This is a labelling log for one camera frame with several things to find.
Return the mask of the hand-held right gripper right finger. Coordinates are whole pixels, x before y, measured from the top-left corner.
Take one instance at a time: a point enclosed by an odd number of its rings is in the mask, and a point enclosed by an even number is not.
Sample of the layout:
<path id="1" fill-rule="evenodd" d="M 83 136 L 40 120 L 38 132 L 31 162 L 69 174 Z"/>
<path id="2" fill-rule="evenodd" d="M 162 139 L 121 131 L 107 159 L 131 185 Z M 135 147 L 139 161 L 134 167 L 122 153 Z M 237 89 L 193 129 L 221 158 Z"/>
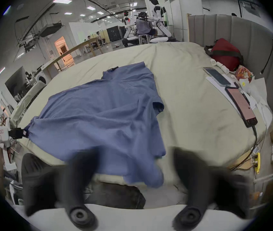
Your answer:
<path id="1" fill-rule="evenodd" d="M 173 149 L 175 171 L 188 193 L 185 207 L 173 219 L 174 229 L 194 229 L 209 206 L 247 219 L 249 213 L 248 180 L 225 167 L 208 165 L 196 153 Z"/>

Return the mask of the person's left hand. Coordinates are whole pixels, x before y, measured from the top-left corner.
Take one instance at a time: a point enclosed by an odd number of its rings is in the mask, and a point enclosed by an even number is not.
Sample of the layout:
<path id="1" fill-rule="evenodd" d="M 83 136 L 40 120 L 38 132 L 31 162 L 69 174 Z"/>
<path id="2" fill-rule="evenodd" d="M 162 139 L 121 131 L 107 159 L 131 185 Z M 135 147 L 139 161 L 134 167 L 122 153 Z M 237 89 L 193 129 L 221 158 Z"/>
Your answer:
<path id="1" fill-rule="evenodd" d="M 10 153 L 11 150 L 11 146 L 6 146 L 6 144 L 4 143 L 0 143 L 0 158 L 4 157 L 4 153 L 3 152 L 7 152 L 7 154 Z"/>

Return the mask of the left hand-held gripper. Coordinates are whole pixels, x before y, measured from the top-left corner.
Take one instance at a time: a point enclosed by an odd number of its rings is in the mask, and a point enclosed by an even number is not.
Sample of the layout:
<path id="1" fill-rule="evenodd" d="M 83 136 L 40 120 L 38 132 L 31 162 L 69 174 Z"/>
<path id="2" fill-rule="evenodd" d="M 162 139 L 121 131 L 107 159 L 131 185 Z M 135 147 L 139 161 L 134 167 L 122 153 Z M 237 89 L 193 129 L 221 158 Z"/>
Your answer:
<path id="1" fill-rule="evenodd" d="M 16 145 L 16 131 L 18 129 L 18 139 L 28 138 L 29 132 L 26 129 L 11 128 L 10 125 L 0 126 L 0 147 L 14 148 Z"/>

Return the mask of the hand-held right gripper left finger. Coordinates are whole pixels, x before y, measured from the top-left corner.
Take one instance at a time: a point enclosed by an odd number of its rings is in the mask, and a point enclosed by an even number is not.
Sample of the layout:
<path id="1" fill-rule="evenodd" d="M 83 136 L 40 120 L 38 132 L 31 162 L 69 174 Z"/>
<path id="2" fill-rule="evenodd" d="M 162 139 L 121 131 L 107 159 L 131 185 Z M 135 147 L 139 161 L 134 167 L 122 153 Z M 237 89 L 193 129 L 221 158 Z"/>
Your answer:
<path id="1" fill-rule="evenodd" d="M 23 156 L 23 205 L 26 216 L 54 209 L 58 202 L 79 229 L 95 229 L 96 216 L 84 205 L 84 190 L 98 167 L 98 151 L 78 152 L 67 164 L 50 166 L 32 153 Z"/>

